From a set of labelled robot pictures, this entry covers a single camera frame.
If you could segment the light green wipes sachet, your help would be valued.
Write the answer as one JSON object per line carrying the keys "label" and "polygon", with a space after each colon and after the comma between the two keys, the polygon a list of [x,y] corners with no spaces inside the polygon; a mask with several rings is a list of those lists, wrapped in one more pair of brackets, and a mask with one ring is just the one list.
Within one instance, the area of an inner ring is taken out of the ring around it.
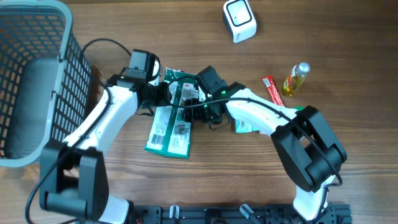
{"label": "light green wipes sachet", "polygon": [[235,131],[237,133],[251,133],[254,131],[259,131],[253,125],[251,125],[245,121],[236,119],[234,123],[235,123]]}

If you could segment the green 3M gloves package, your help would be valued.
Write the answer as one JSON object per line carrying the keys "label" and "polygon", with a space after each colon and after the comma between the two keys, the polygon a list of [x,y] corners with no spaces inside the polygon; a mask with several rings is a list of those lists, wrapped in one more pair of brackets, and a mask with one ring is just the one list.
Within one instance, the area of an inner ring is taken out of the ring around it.
{"label": "green 3M gloves package", "polygon": [[[171,104],[183,105],[186,100],[198,99],[194,75],[171,68],[165,69],[165,82],[172,94]],[[183,109],[174,106],[156,108],[145,151],[165,157],[189,158],[191,122],[182,118]]]}

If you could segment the red snack stick packet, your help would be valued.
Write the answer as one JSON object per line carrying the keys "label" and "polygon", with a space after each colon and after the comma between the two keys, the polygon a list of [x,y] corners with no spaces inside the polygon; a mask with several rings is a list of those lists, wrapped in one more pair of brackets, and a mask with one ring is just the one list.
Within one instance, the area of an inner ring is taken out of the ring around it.
{"label": "red snack stick packet", "polygon": [[272,99],[273,103],[276,104],[276,105],[284,107],[285,105],[284,105],[284,103],[282,101],[282,98],[279,95],[279,91],[277,89],[277,86],[275,84],[273,76],[272,75],[267,75],[267,76],[265,76],[262,79],[262,81],[264,82],[264,84],[265,84],[265,86],[266,86],[266,88],[267,88],[267,90],[268,90],[268,92],[269,92],[269,94],[271,96],[271,99]]}

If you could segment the yellow liquid bottle silver cap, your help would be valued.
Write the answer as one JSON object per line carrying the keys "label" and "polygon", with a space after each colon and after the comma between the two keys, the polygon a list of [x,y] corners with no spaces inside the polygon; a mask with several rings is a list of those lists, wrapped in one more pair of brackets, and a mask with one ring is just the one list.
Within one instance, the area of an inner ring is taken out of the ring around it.
{"label": "yellow liquid bottle silver cap", "polygon": [[286,78],[282,85],[282,94],[284,96],[293,96],[305,81],[310,71],[310,65],[307,62],[301,62],[295,65],[291,74]]}

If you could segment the green lid white jar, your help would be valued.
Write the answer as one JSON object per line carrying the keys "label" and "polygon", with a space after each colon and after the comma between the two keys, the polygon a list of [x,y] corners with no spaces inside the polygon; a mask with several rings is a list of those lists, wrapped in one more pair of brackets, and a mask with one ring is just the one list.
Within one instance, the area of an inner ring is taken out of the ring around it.
{"label": "green lid white jar", "polygon": [[302,111],[305,109],[305,107],[304,106],[295,106],[294,109]]}

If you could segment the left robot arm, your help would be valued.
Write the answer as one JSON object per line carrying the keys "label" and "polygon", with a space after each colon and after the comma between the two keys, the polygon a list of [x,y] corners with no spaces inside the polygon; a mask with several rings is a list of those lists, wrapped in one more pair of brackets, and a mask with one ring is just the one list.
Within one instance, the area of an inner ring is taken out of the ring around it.
{"label": "left robot arm", "polygon": [[114,75],[102,99],[62,142],[40,154],[39,205],[48,212],[93,223],[133,223],[134,204],[110,195],[104,157],[124,123],[142,103],[165,106],[169,85]]}

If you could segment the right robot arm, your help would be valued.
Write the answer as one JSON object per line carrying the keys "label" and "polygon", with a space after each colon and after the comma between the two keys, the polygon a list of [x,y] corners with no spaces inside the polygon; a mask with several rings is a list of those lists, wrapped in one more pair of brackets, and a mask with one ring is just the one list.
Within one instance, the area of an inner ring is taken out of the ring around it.
{"label": "right robot arm", "polygon": [[279,106],[257,96],[246,86],[234,83],[209,99],[187,100],[183,117],[220,123],[223,115],[255,125],[269,136],[287,175],[295,183],[293,208],[304,220],[315,223],[328,208],[331,187],[339,187],[347,153],[313,106],[302,110]]}

